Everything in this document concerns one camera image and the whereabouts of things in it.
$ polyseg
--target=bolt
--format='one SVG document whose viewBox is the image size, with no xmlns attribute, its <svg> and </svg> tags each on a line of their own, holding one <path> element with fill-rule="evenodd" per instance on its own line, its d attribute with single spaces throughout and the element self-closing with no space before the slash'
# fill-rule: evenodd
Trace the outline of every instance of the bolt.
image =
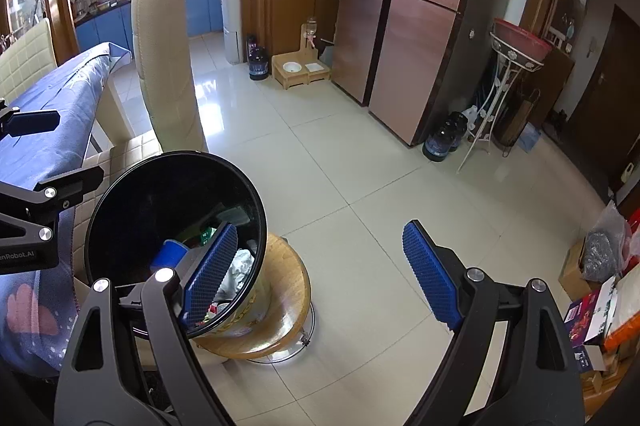
<svg viewBox="0 0 640 426">
<path fill-rule="evenodd" d="M 477 267 L 472 267 L 471 269 L 466 271 L 466 277 L 469 278 L 471 281 L 479 282 L 484 279 L 484 272 L 482 272 Z"/>
<path fill-rule="evenodd" d="M 534 291 L 537 291 L 537 292 L 546 291 L 546 283 L 539 278 L 533 278 L 531 280 L 531 286 L 533 287 Z"/>
<path fill-rule="evenodd" d="M 109 280 L 105 278 L 100 278 L 98 281 L 94 283 L 94 290 L 96 292 L 102 292 L 109 286 Z"/>
<path fill-rule="evenodd" d="M 163 267 L 155 274 L 156 281 L 164 282 L 169 281 L 174 277 L 174 270 L 168 267 Z"/>
<path fill-rule="evenodd" d="M 40 239 L 42 241 L 49 241 L 51 239 L 51 237 L 53 236 L 53 232 L 51 231 L 51 229 L 49 227 L 43 227 L 38 232 L 38 236 L 40 237 Z"/>
</svg>

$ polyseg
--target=blue tablecloth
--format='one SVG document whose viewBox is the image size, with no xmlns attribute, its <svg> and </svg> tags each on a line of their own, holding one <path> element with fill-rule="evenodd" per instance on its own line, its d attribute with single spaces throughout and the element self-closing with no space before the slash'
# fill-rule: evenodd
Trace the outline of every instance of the blue tablecloth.
<svg viewBox="0 0 640 426">
<path fill-rule="evenodd" d="M 33 189 L 53 175 L 82 166 L 95 111 L 110 72 L 130 62 L 130 53 L 103 43 L 67 61 L 10 105 L 21 111 L 55 109 L 55 131 L 0 141 L 0 181 Z M 0 355 L 32 376 L 58 374 L 78 316 L 73 288 L 71 238 L 74 208 L 60 214 L 53 269 L 0 276 Z"/>
</svg>

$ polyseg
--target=blue gripper pad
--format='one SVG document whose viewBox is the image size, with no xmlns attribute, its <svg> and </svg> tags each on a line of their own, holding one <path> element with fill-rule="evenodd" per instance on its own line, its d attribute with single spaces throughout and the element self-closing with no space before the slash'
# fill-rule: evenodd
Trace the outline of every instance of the blue gripper pad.
<svg viewBox="0 0 640 426">
<path fill-rule="evenodd" d="M 402 231 L 402 249 L 436 319 L 456 330 L 462 323 L 458 292 L 433 249 L 414 222 Z"/>
<path fill-rule="evenodd" d="M 238 231 L 228 224 L 213 243 L 184 287 L 182 324 L 190 329 L 200 323 L 238 252 Z"/>
</svg>

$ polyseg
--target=blue cabinet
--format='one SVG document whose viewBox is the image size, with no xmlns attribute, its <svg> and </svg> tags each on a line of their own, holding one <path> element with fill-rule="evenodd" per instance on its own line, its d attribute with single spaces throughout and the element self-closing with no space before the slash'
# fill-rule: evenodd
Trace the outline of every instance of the blue cabinet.
<svg viewBox="0 0 640 426">
<path fill-rule="evenodd" d="M 98 16 L 95 26 L 101 43 L 113 43 L 123 48 L 129 48 L 127 36 L 122 23 L 122 9 L 113 9 Z"/>
<path fill-rule="evenodd" d="M 222 1 L 209 0 L 209 23 L 211 30 L 222 30 Z"/>
<path fill-rule="evenodd" d="M 78 38 L 80 52 L 89 50 L 89 48 L 99 44 L 100 38 L 98 37 L 98 30 L 95 27 L 95 20 L 84 22 L 82 25 L 76 27 L 76 37 Z"/>
<path fill-rule="evenodd" d="M 185 0 L 187 35 L 197 36 L 211 31 L 208 0 Z"/>
<path fill-rule="evenodd" d="M 120 7 L 122 13 L 122 25 L 124 26 L 124 35 L 127 38 L 127 46 L 133 55 L 133 28 L 131 26 L 131 3 L 127 3 Z"/>
</svg>

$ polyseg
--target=red plastic basket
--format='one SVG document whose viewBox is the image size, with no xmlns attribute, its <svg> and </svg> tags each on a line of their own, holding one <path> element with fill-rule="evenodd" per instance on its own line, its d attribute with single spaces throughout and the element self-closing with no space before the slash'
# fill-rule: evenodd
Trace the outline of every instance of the red plastic basket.
<svg viewBox="0 0 640 426">
<path fill-rule="evenodd" d="M 542 62 L 546 54 L 551 52 L 551 44 L 541 40 L 524 28 L 516 27 L 510 22 L 500 18 L 494 19 L 495 35 L 499 40 L 504 41 L 525 56 Z"/>
</svg>

